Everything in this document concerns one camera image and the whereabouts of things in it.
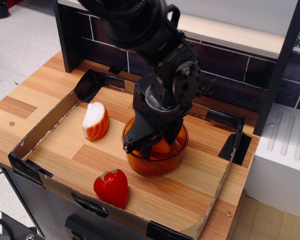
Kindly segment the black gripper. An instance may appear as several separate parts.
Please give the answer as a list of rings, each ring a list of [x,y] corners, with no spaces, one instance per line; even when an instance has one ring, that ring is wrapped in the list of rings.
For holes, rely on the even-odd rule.
[[[134,85],[133,110],[135,118],[123,135],[123,149],[138,151],[143,160],[149,160],[152,146],[164,137],[169,145],[177,138],[183,126],[183,117],[192,108],[192,99],[181,92],[176,99],[173,85],[155,74],[148,74]]]

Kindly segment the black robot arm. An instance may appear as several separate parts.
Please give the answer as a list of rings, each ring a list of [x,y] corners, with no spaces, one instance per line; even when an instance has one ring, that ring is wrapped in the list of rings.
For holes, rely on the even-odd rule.
[[[153,72],[137,81],[135,119],[123,137],[127,153],[147,160],[154,145],[177,138],[192,101],[204,93],[198,55],[178,31],[180,11],[163,0],[83,0],[101,18],[105,34],[117,48],[141,56]]]

